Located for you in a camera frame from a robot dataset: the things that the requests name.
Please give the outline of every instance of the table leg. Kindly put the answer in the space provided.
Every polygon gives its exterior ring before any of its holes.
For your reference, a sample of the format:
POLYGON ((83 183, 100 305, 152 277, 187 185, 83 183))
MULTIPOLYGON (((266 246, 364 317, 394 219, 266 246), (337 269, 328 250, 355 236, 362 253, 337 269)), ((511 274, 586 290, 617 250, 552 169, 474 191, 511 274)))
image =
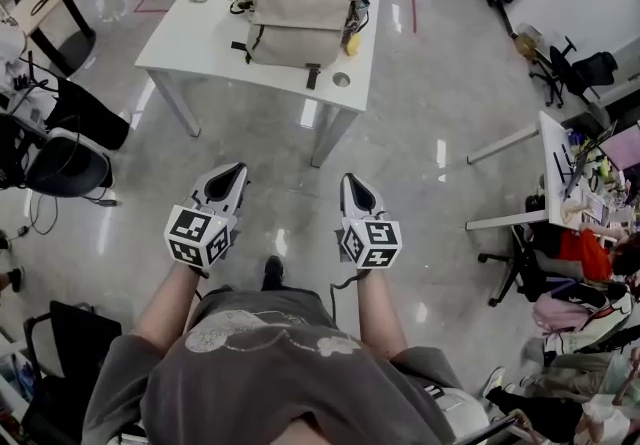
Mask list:
POLYGON ((64 2, 64 5, 69 10, 69 14, 76 21, 76 24, 78 24, 78 27, 82 31, 82 34, 84 34, 87 38, 92 38, 93 36, 95 36, 96 32, 91 29, 91 27, 89 27, 89 24, 87 24, 86 20, 82 16, 82 13, 80 13, 80 10, 76 6, 76 3, 73 2, 73 0, 62 0, 62 2, 64 2))
POLYGON ((328 155, 336 146, 342 135, 347 131, 349 125, 356 119, 358 113, 347 109, 340 109, 331 124, 322 132, 318 138, 316 151, 311 158, 311 165, 319 168, 328 155))
POLYGON ((36 28, 31 33, 31 39, 45 56, 47 56, 51 62, 58 67, 65 76, 71 75, 75 70, 69 66, 69 63, 65 57, 56 49, 49 39, 42 33, 40 28, 36 28))
POLYGON ((155 83, 158 91, 160 91, 160 94, 167 101, 167 104, 169 104, 169 107, 178 117, 178 120, 180 120, 180 123, 187 129, 189 135, 198 137, 200 135, 200 126, 193 114, 191 114, 191 110, 184 98, 182 98, 180 88, 171 79, 169 73, 160 70, 147 70, 147 73, 155 83))
POLYGON ((467 157, 467 162, 469 164, 475 164, 476 162, 486 159, 487 157, 491 157, 492 155, 501 152, 502 150, 506 150, 510 146, 516 145, 518 143, 522 143, 522 141, 526 141, 532 137, 537 136, 540 133, 538 130, 537 124, 529 125, 522 130, 519 130, 515 134, 510 135, 509 137, 505 137, 500 141, 484 147, 482 150, 478 150, 477 152, 473 152, 471 155, 467 157))
POLYGON ((480 219, 478 221, 467 221, 464 229, 481 230, 483 228, 496 228, 498 226, 513 226, 526 223, 537 223, 539 221, 547 221, 549 212, 547 209, 536 210, 534 212, 525 212, 524 214, 514 214, 512 216, 494 217, 492 219, 480 219))

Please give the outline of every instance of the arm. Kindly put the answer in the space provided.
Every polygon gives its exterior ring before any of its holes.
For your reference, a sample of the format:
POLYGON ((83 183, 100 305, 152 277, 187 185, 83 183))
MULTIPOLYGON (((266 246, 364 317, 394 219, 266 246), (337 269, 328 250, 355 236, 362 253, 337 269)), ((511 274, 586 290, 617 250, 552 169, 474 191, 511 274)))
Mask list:
POLYGON ((182 336, 200 277, 176 263, 131 332, 144 338, 164 356, 182 336))
POLYGON ((383 358, 390 360, 407 349, 383 271, 372 270, 358 281, 358 311, 360 338, 383 358))
POLYGON ((627 236, 624 228, 606 228, 595 223, 580 223, 580 231, 582 232, 583 230, 591 230, 596 235, 603 235, 617 240, 627 236))

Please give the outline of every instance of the desk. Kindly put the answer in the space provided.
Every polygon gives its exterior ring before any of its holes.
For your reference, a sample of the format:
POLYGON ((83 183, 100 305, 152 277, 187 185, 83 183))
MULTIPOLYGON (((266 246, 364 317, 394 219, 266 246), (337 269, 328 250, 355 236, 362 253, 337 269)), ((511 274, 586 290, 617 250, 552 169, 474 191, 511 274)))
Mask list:
POLYGON ((40 0, 21 0, 11 12, 11 18, 58 70, 69 76, 80 68, 91 52, 96 41, 96 33, 89 27, 73 0, 49 0, 40 11, 31 16, 31 10, 38 1, 40 0), (40 30, 40 24, 61 2, 64 2, 80 31, 69 37, 60 49, 56 49, 40 30))
POLYGON ((367 108, 378 19, 378 0, 370 1, 369 23, 360 33, 358 54, 349 57, 341 51, 331 66, 321 70, 314 90, 306 87, 308 70, 247 64, 245 53, 231 48, 232 41, 246 41, 250 24, 246 14, 229 13, 229 0, 204 3, 177 0, 140 53, 136 66, 147 70, 187 132, 194 137, 200 134, 200 127, 172 78, 174 73, 248 82, 337 107, 338 113, 320 134, 311 160, 312 166, 320 167, 353 120, 367 108), (348 75, 351 81, 348 86, 341 87, 334 82, 334 75, 340 73, 348 75))
MULTIPOLYGON (((529 125, 528 127, 512 134, 511 136, 504 138, 497 143, 494 143, 482 150, 472 153, 467 157, 469 164, 475 164, 476 162, 486 159, 491 155, 495 155, 502 150, 509 148, 522 141, 526 141, 532 137, 540 134, 542 136, 542 144, 544 148, 544 186, 545 186, 545 203, 546 208, 544 210, 537 210, 535 212, 525 212, 523 214, 515 214, 512 216, 496 217, 492 219, 482 219, 479 221, 467 221, 465 225, 466 230, 479 230, 482 228, 493 228, 496 226, 512 226, 520 225, 524 223, 535 223, 538 221, 549 221, 549 223, 569 228, 571 230, 579 230, 580 223, 582 222, 582 212, 573 214, 569 222, 564 221, 562 218, 562 206, 565 203, 564 191, 565 183, 562 181, 562 177, 556 166, 555 159, 553 157, 554 152, 558 157, 560 167, 565 173, 569 172, 569 164, 562 151, 562 146, 571 156, 571 149, 569 145, 569 138, 565 128, 557 121, 551 118, 546 113, 540 111, 538 115, 538 123, 529 125)), ((571 178, 571 175, 565 175, 567 183, 571 178)), ((569 200, 575 205, 582 204, 582 188, 584 181, 580 183, 571 192, 569 200)))

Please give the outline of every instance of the glossy floor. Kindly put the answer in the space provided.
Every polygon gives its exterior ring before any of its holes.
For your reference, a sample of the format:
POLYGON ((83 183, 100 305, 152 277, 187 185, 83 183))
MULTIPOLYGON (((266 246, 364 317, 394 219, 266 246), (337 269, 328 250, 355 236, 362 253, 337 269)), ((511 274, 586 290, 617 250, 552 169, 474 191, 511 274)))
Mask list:
MULTIPOLYGON (((531 307, 515 293, 488 307, 504 266, 476 261, 479 251, 508 250, 508 232, 467 233, 464 223, 523 209, 542 172, 541 143, 530 140, 475 166, 465 158, 535 120, 544 98, 485 1, 415 0, 414 32, 411 0, 380 0, 369 108, 321 169, 309 165, 315 130, 300 125, 303 102, 264 88, 184 81, 202 125, 199 138, 189 137, 133 66, 162 19, 157 10, 173 2, 142 1, 76 0, 98 41, 72 79, 114 111, 134 115, 116 156, 118 184, 108 193, 122 204, 60 200, 49 235, 16 240, 26 287, 2 294, 1 325, 18 336, 25 318, 57 299, 88 301, 131 326, 171 264, 162 236, 171 206, 201 173, 236 160, 249 166, 252 181, 242 233, 201 291, 222 283, 257 288, 264 260, 275 253, 287 283, 317 291, 328 304, 329 283, 353 272, 339 263, 333 233, 338 184, 352 171, 382 192, 401 222, 405 246, 388 278, 410 342, 442 347, 470 391, 499 364, 515 376, 520 346, 534 332, 531 307)), ((54 41, 73 28, 63 8, 44 25, 54 41)), ((0 194, 0 223, 10 235, 27 222, 28 197, 18 189, 0 194)), ((53 210, 45 198, 40 227, 53 210)), ((353 287, 338 295, 338 323, 357 334, 353 287)))

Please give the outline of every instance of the sneaker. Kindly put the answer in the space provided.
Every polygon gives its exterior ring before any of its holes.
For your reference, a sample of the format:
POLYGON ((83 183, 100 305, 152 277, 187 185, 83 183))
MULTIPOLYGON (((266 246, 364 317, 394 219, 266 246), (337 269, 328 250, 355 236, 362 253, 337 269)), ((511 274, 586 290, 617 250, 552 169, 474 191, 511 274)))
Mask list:
POLYGON ((264 279, 262 290, 278 290, 282 287, 284 280, 284 265, 282 260, 275 255, 271 255, 264 264, 264 279))
POLYGON ((491 390, 493 390, 494 388, 500 388, 502 386, 502 378, 504 377, 506 372, 507 369, 505 369, 504 367, 498 367, 491 373, 481 392, 483 399, 487 398, 487 395, 491 390))
POLYGON ((13 271, 9 271, 7 276, 11 282, 11 288, 13 291, 20 292, 20 289, 22 288, 22 280, 24 279, 24 269, 22 267, 18 267, 13 271))

